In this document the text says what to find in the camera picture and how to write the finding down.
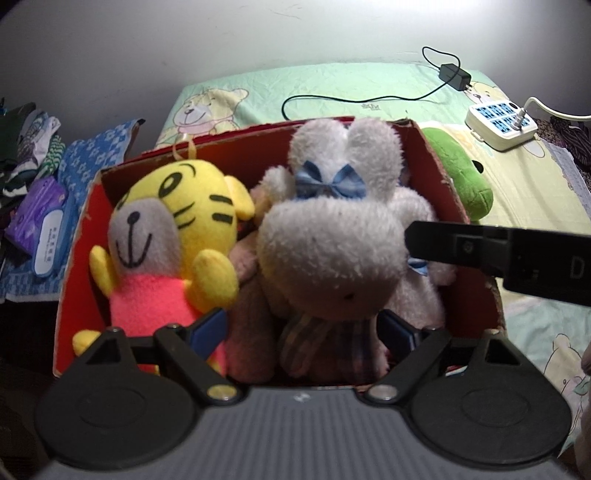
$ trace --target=black cable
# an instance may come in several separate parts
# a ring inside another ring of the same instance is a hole
[[[453,53],[449,53],[447,51],[441,51],[441,50],[437,50],[435,48],[432,47],[423,47],[421,49],[421,53],[423,54],[423,58],[429,62],[431,65],[433,65],[437,70],[439,70],[439,67],[437,65],[435,65],[431,60],[429,60],[427,58],[427,56],[425,55],[425,50],[432,50],[434,52],[440,53],[442,55],[447,55],[449,57],[453,57],[457,60],[457,70],[455,72],[454,75],[451,75],[449,77],[449,79],[447,79],[444,83],[442,83],[439,87],[431,90],[428,93],[425,93],[425,95],[421,95],[420,97],[416,97],[416,98],[406,98],[406,97],[400,97],[398,95],[384,95],[384,96],[380,96],[380,97],[375,97],[375,98],[367,98],[364,100],[351,100],[348,98],[338,98],[338,97],[332,97],[332,96],[328,96],[328,95],[292,95],[288,98],[286,98],[283,103],[281,104],[281,114],[283,115],[283,118],[285,120],[291,120],[286,114],[285,114],[285,106],[287,103],[291,102],[292,100],[296,99],[296,98],[317,98],[317,99],[322,99],[322,100],[334,100],[336,102],[343,102],[343,103],[369,103],[369,102],[377,102],[380,100],[406,100],[408,102],[416,102],[418,100],[423,100],[424,98],[428,97],[429,95],[434,94],[436,91],[442,89],[443,87],[445,87],[445,85],[447,85],[449,82],[451,82],[453,80],[453,78],[458,74],[458,72],[460,71],[460,67],[462,65],[462,62],[460,61],[460,57],[458,57],[457,55],[453,54]]]

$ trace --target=power strip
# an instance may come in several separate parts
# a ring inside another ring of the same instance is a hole
[[[521,129],[514,130],[519,107],[509,100],[478,103],[468,109],[466,125],[492,148],[503,152],[534,138],[538,131],[532,117],[525,115]]]

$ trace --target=red box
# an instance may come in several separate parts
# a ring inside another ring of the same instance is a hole
[[[341,118],[350,122],[352,118]],[[224,173],[254,187],[268,167],[285,164],[291,136],[302,122],[260,125],[238,132],[198,137],[197,158],[216,164]],[[410,120],[392,122],[402,140],[411,173],[411,187],[434,206],[440,220],[468,223],[466,212],[447,174]],[[178,149],[183,153],[186,145]],[[150,171],[174,161],[172,148],[152,151],[97,174],[76,228],[57,312],[53,371],[60,375],[74,360],[72,337],[82,329],[103,330],[109,324],[108,301],[90,276],[92,246],[107,247],[113,207],[124,193]],[[504,329],[496,282],[478,270],[459,268],[457,280],[442,288],[447,327],[455,336],[479,337],[487,328]]]

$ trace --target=purple package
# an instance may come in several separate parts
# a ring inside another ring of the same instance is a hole
[[[66,190],[54,177],[35,180],[4,231],[4,236],[19,249],[32,255],[43,218],[47,212],[61,207],[65,199]]]

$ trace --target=white wall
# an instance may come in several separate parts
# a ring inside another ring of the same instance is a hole
[[[66,140],[144,117],[151,148],[182,86],[330,61],[453,51],[517,102],[591,113],[586,0],[22,0],[0,22],[0,96]],[[395,93],[383,85],[376,95]]]

